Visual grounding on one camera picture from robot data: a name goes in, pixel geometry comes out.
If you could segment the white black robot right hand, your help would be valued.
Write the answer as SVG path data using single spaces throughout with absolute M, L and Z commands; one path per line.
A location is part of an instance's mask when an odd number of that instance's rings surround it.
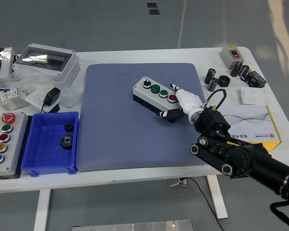
M 172 123 L 175 122 L 176 119 L 188 115 L 190 124 L 194 125 L 204 110 L 203 102 L 200 97 L 178 87 L 175 84 L 170 84 L 170 86 L 175 91 L 175 96 L 180 108 L 160 111 L 157 112 L 156 115 Z

